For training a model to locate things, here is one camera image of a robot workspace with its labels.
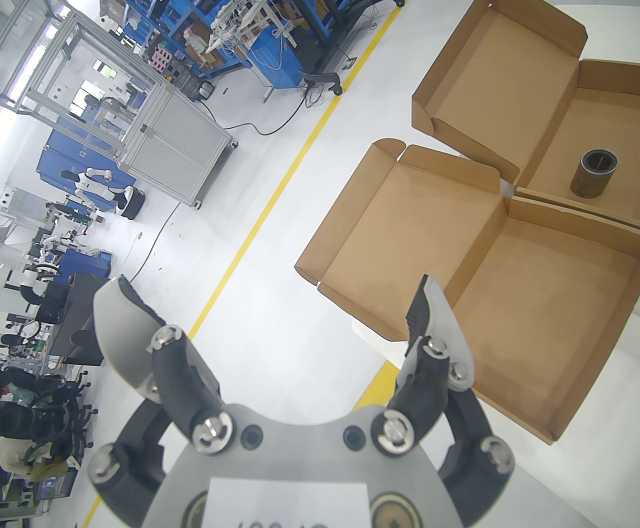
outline metal cylinder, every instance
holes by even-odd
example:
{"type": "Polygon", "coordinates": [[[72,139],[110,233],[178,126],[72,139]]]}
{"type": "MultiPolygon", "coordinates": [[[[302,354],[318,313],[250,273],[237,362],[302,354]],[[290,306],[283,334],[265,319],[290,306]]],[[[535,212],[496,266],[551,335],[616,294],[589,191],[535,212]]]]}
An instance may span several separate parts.
{"type": "Polygon", "coordinates": [[[578,164],[571,181],[571,191],[581,198],[600,196],[617,167],[618,158],[610,150],[590,150],[578,164]]]}

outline open cardboard box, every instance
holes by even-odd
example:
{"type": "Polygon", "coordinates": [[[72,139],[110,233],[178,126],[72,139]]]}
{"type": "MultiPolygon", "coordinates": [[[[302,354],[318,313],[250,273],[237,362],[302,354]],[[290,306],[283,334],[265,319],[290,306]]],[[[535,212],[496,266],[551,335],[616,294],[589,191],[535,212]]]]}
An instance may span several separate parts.
{"type": "Polygon", "coordinates": [[[434,275],[476,363],[474,389],[542,440],[557,440],[640,294],[640,231],[499,195],[490,168],[380,140],[296,263],[388,340],[434,275]]]}
{"type": "Polygon", "coordinates": [[[586,39],[544,0],[476,0],[413,94],[412,124],[523,196],[640,227],[640,65],[579,61],[586,39]],[[569,185],[595,148],[618,169],[580,198],[569,185]]]}

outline white label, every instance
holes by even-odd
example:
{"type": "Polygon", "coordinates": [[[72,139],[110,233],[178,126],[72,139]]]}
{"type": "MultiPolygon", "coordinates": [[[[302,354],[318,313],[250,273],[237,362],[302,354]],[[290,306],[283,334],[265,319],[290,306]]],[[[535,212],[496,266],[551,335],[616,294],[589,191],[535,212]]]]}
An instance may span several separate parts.
{"type": "Polygon", "coordinates": [[[367,485],[215,477],[202,528],[371,528],[367,485]]]}

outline white robot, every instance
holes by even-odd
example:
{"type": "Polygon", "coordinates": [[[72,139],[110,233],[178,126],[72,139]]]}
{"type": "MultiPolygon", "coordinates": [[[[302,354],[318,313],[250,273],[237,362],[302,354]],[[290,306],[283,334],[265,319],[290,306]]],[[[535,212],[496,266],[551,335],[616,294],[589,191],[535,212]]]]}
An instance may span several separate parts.
{"type": "Polygon", "coordinates": [[[97,208],[95,202],[87,196],[87,193],[93,193],[109,202],[115,202],[116,213],[124,218],[133,220],[139,213],[142,204],[145,203],[144,193],[133,186],[128,186],[124,189],[110,188],[107,185],[113,180],[113,174],[110,170],[88,168],[86,172],[81,172],[80,174],[70,170],[61,170],[60,175],[65,180],[76,184],[76,196],[89,207],[97,208]],[[97,177],[100,177],[104,183],[100,182],[97,177]]]}

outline yellow floor line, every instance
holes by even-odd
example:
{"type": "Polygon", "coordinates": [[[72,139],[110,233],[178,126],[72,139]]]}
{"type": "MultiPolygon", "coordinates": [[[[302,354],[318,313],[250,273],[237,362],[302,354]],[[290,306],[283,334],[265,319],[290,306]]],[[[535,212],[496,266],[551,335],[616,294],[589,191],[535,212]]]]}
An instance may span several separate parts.
{"type": "Polygon", "coordinates": [[[100,495],[98,495],[98,498],[95,499],[95,502],[93,503],[93,506],[89,510],[89,515],[87,515],[86,519],[84,520],[84,523],[82,525],[83,528],[88,528],[89,523],[93,519],[93,516],[95,515],[95,511],[98,509],[98,506],[100,506],[101,502],[102,502],[102,497],[100,495]]]}
{"type": "MultiPolygon", "coordinates": [[[[382,37],[385,36],[385,33],[387,32],[387,30],[389,29],[389,27],[391,26],[393,21],[396,19],[396,17],[400,13],[400,11],[401,11],[400,8],[395,8],[391,12],[389,17],[385,21],[385,23],[382,24],[382,26],[380,27],[380,30],[374,36],[374,38],[371,41],[371,43],[369,44],[369,46],[367,46],[367,49],[365,50],[365,52],[358,59],[358,61],[356,62],[355,66],[353,68],[353,70],[351,71],[351,73],[347,77],[347,80],[344,81],[344,83],[342,84],[342,87],[343,87],[345,92],[351,86],[351,83],[354,81],[354,79],[356,78],[358,73],[360,73],[360,70],[362,70],[362,67],[365,65],[365,63],[367,62],[367,60],[371,56],[371,53],[373,53],[373,50],[375,50],[375,48],[378,45],[378,43],[380,42],[380,40],[382,40],[382,37]]],[[[287,170],[287,173],[284,175],[284,178],[282,179],[282,181],[280,182],[280,184],[276,188],[276,191],[273,193],[273,196],[269,199],[269,201],[267,202],[267,205],[262,210],[262,213],[258,217],[257,222],[251,228],[251,231],[249,231],[249,234],[247,235],[247,238],[244,240],[242,246],[240,246],[240,250],[238,251],[238,253],[234,257],[234,259],[231,261],[231,264],[229,264],[229,267],[227,268],[225,274],[222,276],[222,279],[220,280],[220,282],[216,286],[216,289],[213,290],[213,293],[211,294],[211,297],[209,298],[209,301],[207,301],[207,304],[205,305],[204,309],[202,310],[202,312],[198,316],[198,319],[196,319],[196,322],[193,325],[193,328],[189,332],[189,337],[191,339],[193,339],[195,337],[195,335],[198,333],[198,330],[202,326],[202,323],[204,323],[204,320],[209,315],[209,312],[213,308],[213,305],[216,303],[216,301],[220,297],[220,294],[222,293],[222,290],[224,290],[225,286],[229,282],[229,279],[234,274],[234,271],[238,267],[238,264],[240,264],[240,261],[242,260],[242,258],[244,257],[244,254],[249,249],[249,246],[251,246],[251,243],[255,239],[255,236],[258,234],[258,231],[263,226],[265,220],[267,220],[267,217],[269,216],[269,214],[273,210],[274,206],[276,205],[276,203],[278,202],[278,200],[282,196],[282,193],[284,192],[284,189],[287,187],[287,185],[291,181],[291,178],[295,174],[296,170],[298,170],[298,167],[300,167],[300,164],[302,163],[302,160],[307,155],[307,152],[309,152],[309,149],[314,144],[315,140],[317,139],[317,137],[319,136],[320,132],[322,131],[322,129],[326,125],[327,121],[329,121],[329,118],[331,117],[331,115],[333,114],[333,111],[336,109],[336,107],[338,106],[338,104],[342,100],[342,97],[334,97],[333,98],[333,100],[331,101],[331,103],[329,104],[327,109],[324,111],[323,116],[320,118],[320,121],[318,121],[318,124],[316,125],[314,130],[311,132],[311,135],[308,137],[308,139],[305,142],[304,146],[302,147],[302,149],[300,150],[300,152],[296,156],[296,159],[293,160],[293,163],[289,167],[289,170],[287,170]]]]}
{"type": "MultiPolygon", "coordinates": [[[[370,44],[367,46],[367,49],[365,50],[365,52],[360,56],[353,70],[347,77],[346,81],[344,81],[342,84],[342,87],[345,92],[349,89],[349,87],[355,80],[358,73],[360,73],[360,70],[362,70],[362,67],[365,65],[365,63],[373,53],[373,50],[375,50],[380,40],[382,40],[382,37],[385,36],[385,33],[387,32],[387,30],[391,27],[391,24],[393,23],[393,21],[400,14],[400,11],[401,11],[400,8],[395,8],[391,12],[391,14],[386,19],[385,23],[382,24],[382,26],[380,27],[380,30],[373,37],[373,40],[371,40],[370,44]]],[[[211,294],[209,301],[207,301],[207,304],[205,305],[204,309],[198,316],[198,319],[196,319],[195,324],[193,325],[191,331],[189,332],[190,339],[193,339],[195,335],[198,333],[198,330],[202,326],[202,323],[204,323],[204,320],[209,315],[209,312],[213,308],[213,305],[218,300],[218,297],[220,297],[222,290],[224,290],[225,286],[227,285],[227,282],[229,282],[229,279],[231,278],[234,271],[238,267],[238,264],[240,264],[240,261],[244,257],[244,254],[246,253],[246,251],[249,249],[249,246],[255,239],[255,236],[258,234],[258,231],[263,226],[265,220],[267,220],[267,217],[269,216],[274,206],[282,196],[284,189],[287,187],[287,185],[291,181],[291,178],[295,174],[296,170],[298,170],[298,167],[300,167],[302,160],[305,158],[305,156],[307,155],[307,152],[309,152],[309,149],[314,144],[317,137],[320,135],[320,132],[326,125],[327,121],[329,121],[329,118],[333,114],[333,111],[338,106],[342,98],[343,96],[333,98],[333,100],[331,101],[327,109],[324,111],[324,114],[320,118],[320,121],[318,121],[318,124],[316,125],[314,130],[311,132],[311,135],[308,137],[304,146],[296,156],[296,159],[293,160],[293,163],[289,167],[289,170],[287,170],[287,173],[284,175],[284,178],[280,181],[275,192],[267,202],[267,205],[262,210],[260,216],[258,217],[258,220],[254,224],[254,226],[251,228],[251,231],[249,231],[247,238],[244,240],[242,246],[240,246],[238,253],[234,257],[234,259],[231,261],[231,264],[229,264],[229,267],[227,268],[225,274],[222,276],[222,279],[216,286],[216,289],[213,290],[213,293],[211,294]]],[[[358,404],[356,404],[356,408],[359,408],[363,405],[367,405],[369,403],[381,403],[382,405],[387,403],[387,401],[393,394],[394,380],[396,378],[396,374],[397,374],[397,369],[391,363],[389,362],[385,363],[385,365],[383,365],[383,367],[380,369],[380,372],[374,378],[374,381],[371,383],[371,385],[369,385],[369,388],[367,389],[365,394],[362,396],[362,398],[360,398],[360,401],[358,402],[358,404]]],[[[86,519],[84,520],[83,528],[88,528],[101,502],[102,502],[102,499],[98,496],[98,498],[95,499],[95,502],[91,507],[91,510],[89,510],[89,515],[87,515],[86,519]]]]}
{"type": "Polygon", "coordinates": [[[398,372],[399,370],[395,365],[385,361],[385,364],[382,365],[382,368],[378,371],[376,377],[373,378],[373,381],[360,397],[353,410],[357,411],[365,405],[386,405],[394,395],[398,372]]]}

